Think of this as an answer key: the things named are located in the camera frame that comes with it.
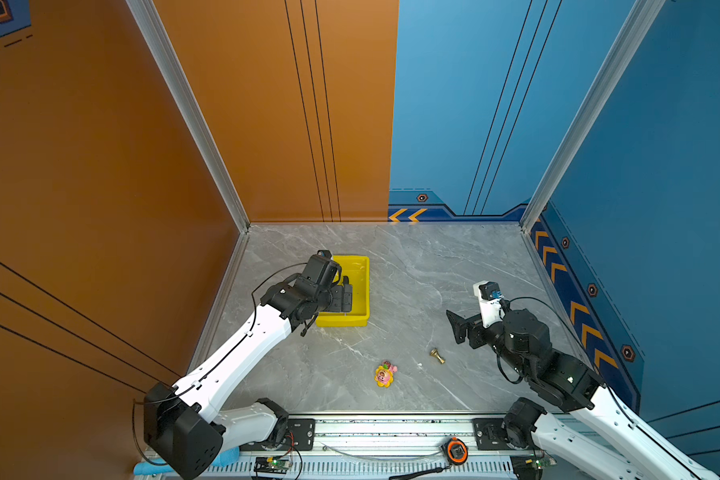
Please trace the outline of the orange black tape measure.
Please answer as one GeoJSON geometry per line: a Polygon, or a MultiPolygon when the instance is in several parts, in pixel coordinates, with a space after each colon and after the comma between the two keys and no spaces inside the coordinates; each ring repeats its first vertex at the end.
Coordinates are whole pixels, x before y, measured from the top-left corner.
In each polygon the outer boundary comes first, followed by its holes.
{"type": "Polygon", "coordinates": [[[457,437],[451,437],[441,446],[449,465],[463,465],[468,460],[468,447],[457,437]]]}

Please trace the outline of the colourful flower toy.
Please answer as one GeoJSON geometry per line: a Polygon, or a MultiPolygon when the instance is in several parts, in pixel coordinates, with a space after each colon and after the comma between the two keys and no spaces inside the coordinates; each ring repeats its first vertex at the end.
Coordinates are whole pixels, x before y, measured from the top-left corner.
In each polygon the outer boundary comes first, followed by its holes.
{"type": "Polygon", "coordinates": [[[393,365],[390,361],[383,361],[374,373],[376,385],[381,388],[389,388],[394,382],[395,373],[397,371],[397,366],[393,365]]]}

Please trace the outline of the green circuit board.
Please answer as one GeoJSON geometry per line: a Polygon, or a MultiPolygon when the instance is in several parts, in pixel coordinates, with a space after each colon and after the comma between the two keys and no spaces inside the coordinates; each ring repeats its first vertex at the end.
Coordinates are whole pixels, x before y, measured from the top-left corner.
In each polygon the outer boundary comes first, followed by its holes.
{"type": "Polygon", "coordinates": [[[552,457],[513,456],[510,460],[518,480],[541,480],[546,469],[557,466],[557,460],[552,457]]]}
{"type": "Polygon", "coordinates": [[[286,475],[292,468],[292,461],[283,457],[257,457],[254,464],[254,475],[286,475]]]}

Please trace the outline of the green circuit board left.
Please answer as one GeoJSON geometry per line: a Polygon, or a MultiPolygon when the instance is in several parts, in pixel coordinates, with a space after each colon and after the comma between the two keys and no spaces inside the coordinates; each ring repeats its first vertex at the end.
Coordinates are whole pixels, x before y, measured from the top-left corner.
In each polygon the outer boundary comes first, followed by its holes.
{"type": "Polygon", "coordinates": [[[254,464],[254,475],[286,475],[292,468],[292,461],[283,457],[257,457],[254,464]]]}

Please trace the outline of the small brass fitting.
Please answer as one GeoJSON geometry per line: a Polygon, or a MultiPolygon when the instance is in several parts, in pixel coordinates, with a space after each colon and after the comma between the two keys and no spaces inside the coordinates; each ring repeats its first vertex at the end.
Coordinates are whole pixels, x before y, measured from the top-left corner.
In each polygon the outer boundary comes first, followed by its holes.
{"type": "Polygon", "coordinates": [[[430,355],[431,355],[433,358],[435,358],[441,365],[443,365],[443,364],[446,363],[446,360],[440,355],[440,353],[439,353],[439,351],[438,351],[437,348],[433,348],[433,349],[430,351],[430,355]]]}

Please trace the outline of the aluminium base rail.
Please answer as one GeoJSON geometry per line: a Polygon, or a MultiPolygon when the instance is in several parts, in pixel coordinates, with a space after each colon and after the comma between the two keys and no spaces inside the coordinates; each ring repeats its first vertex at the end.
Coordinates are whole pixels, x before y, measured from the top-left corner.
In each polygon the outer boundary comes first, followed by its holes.
{"type": "Polygon", "coordinates": [[[583,473],[541,450],[510,446],[499,414],[307,414],[287,422],[287,440],[272,449],[249,443],[221,453],[201,479],[517,479],[510,458],[552,457],[542,479],[583,473]],[[441,446],[451,437],[468,447],[463,465],[449,465],[441,446]],[[291,470],[254,475],[257,457],[283,457],[291,470]]]}

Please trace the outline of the aluminium corner post left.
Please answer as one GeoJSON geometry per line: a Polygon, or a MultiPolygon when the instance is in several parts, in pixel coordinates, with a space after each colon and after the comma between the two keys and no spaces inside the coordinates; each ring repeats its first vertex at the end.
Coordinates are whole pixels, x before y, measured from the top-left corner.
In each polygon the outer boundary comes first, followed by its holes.
{"type": "Polygon", "coordinates": [[[250,220],[155,3],[127,0],[126,4],[230,216],[237,229],[247,233],[250,220]]]}

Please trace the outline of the yellow plastic bin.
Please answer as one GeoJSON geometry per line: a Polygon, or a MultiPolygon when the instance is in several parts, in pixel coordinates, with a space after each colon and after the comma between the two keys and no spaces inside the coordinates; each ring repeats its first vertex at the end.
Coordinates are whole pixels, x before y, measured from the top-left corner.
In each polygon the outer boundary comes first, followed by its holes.
{"type": "Polygon", "coordinates": [[[336,255],[342,267],[339,287],[343,297],[337,311],[322,312],[316,324],[321,328],[365,327],[370,318],[370,259],[367,256],[336,255]]]}

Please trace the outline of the green circuit board right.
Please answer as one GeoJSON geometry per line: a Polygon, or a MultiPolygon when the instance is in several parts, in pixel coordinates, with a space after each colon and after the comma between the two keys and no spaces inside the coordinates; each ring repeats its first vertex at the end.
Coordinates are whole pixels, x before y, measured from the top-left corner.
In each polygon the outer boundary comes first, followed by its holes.
{"type": "Polygon", "coordinates": [[[552,457],[513,456],[510,460],[518,480],[541,480],[546,469],[557,466],[557,460],[552,457]]]}

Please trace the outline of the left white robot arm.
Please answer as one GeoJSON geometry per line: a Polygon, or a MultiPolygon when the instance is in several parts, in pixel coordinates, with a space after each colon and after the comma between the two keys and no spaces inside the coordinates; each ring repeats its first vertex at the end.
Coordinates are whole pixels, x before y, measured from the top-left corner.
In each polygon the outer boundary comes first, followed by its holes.
{"type": "Polygon", "coordinates": [[[322,312],[349,312],[346,275],[310,283],[294,274],[271,286],[248,320],[204,363],[174,385],[158,383],[145,395],[146,445],[181,478],[195,479],[223,452],[249,443],[277,449],[287,440],[287,412],[261,398],[225,414],[222,408],[253,367],[298,326],[322,312]]]}

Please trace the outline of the aluminium corner post right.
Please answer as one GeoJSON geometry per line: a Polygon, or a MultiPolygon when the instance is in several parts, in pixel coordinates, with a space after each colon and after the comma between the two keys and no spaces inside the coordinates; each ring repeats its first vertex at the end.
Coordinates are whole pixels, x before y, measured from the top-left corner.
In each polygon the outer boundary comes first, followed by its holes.
{"type": "Polygon", "coordinates": [[[524,234],[541,216],[664,4],[634,2],[519,222],[524,234]]]}

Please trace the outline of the aluminium corner post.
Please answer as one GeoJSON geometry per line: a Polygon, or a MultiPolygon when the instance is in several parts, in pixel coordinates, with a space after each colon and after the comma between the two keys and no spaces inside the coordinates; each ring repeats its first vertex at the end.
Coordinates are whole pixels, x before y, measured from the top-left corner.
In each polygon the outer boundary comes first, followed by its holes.
{"type": "Polygon", "coordinates": [[[126,4],[230,216],[237,229],[247,233],[250,220],[155,3],[127,0],[126,4]]]}
{"type": "Polygon", "coordinates": [[[541,216],[664,4],[634,2],[519,222],[524,234],[541,216]]]}

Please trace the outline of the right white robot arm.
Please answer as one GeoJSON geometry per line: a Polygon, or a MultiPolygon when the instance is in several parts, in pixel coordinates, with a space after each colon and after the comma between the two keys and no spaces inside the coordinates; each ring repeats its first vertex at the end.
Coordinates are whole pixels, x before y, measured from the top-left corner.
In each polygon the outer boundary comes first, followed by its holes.
{"type": "Polygon", "coordinates": [[[526,309],[501,308],[491,323],[446,313],[457,343],[488,346],[542,400],[598,435],[581,435],[521,397],[506,413],[510,445],[558,456],[595,479],[715,479],[632,411],[594,369],[552,346],[548,326],[526,309]]]}

